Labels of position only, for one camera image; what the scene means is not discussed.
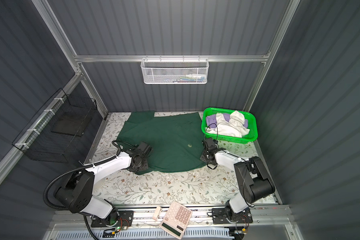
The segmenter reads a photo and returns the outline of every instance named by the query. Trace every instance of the robotic arm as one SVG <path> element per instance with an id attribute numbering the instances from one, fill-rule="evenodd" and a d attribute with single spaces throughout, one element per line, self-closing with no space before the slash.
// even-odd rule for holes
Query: robotic arm
<path id="1" fill-rule="evenodd" d="M 204 150 L 200 159 L 211 169 L 218 164 L 235 171 L 240 194 L 236 194 L 226 202 L 227 219 L 236 219 L 237 214 L 262 197 L 274 193 L 275 186 L 259 157 L 242 158 L 218 148 L 212 138 L 203 141 Z M 257 176 L 252 179 L 250 173 Z"/>
<path id="2" fill-rule="evenodd" d="M 146 170 L 148 168 L 147 156 L 152 150 L 148 144 L 141 142 L 136 148 L 122 151 L 115 142 L 112 142 L 118 148 L 115 155 L 83 165 L 54 179 L 44 191 L 44 195 L 47 196 L 43 197 L 44 202 L 55 209 L 96 216 L 106 226 L 114 226 L 119 218 L 117 208 L 110 202 L 92 195 L 93 186 L 121 169 L 131 172 Z M 51 185 L 63 176 L 64 180 L 53 195 L 64 207 L 54 205 L 48 200 L 48 190 Z"/>

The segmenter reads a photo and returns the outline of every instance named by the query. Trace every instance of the green towel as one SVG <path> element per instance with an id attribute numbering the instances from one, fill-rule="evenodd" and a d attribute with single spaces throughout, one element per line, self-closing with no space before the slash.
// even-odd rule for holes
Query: green towel
<path id="1" fill-rule="evenodd" d="M 198 113 L 154 117 L 154 111 L 132 113 L 117 140 L 152 147 L 147 170 L 151 172 L 185 172 L 206 165 L 200 160 L 203 151 L 202 120 Z"/>

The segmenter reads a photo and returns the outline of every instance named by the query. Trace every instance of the black wire mesh basket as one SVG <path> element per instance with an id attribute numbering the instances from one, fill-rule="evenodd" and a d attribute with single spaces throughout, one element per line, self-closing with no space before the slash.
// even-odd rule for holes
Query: black wire mesh basket
<path id="1" fill-rule="evenodd" d="M 31 160 L 72 162 L 77 144 L 97 111 L 96 101 L 65 94 L 44 111 L 44 117 L 33 129 L 24 129 L 28 137 L 21 141 L 18 136 L 12 145 Z"/>

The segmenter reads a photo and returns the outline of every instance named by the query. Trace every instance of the white cloth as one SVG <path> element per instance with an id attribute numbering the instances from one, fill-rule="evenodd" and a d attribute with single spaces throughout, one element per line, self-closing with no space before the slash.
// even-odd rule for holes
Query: white cloth
<path id="1" fill-rule="evenodd" d="M 208 133 L 231 137 L 242 137 L 250 132 L 248 128 L 243 127 L 245 118 L 244 115 L 238 111 L 231 113 L 229 122 L 225 120 L 222 113 L 216 113 L 216 122 L 217 127 L 206 129 Z"/>

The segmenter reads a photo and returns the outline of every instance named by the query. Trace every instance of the green plastic basket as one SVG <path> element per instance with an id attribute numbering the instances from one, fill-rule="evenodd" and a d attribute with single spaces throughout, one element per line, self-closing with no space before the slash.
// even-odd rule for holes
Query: green plastic basket
<path id="1" fill-rule="evenodd" d="M 230 109 L 223 109 L 223 108 L 207 108 L 204 110 L 203 113 L 203 121 L 202 121 L 202 131 L 205 133 L 206 137 L 212 137 L 213 139 L 221 140 L 221 141 L 227 141 L 227 142 L 236 142 L 236 143 L 242 143 L 246 144 L 248 142 L 253 142 L 257 139 L 257 126 L 256 126 L 256 118 L 251 114 L 247 112 L 238 111 L 242 114 L 244 114 L 245 119 L 248 119 L 248 129 L 250 132 L 245 135 L 244 137 L 230 137 L 230 136 L 223 136 L 219 135 L 218 137 L 216 134 L 211 134 L 208 132 L 205 132 L 205 129 L 207 127 L 205 118 L 207 116 L 216 114 L 216 113 L 228 113 L 231 114 L 235 110 Z"/>

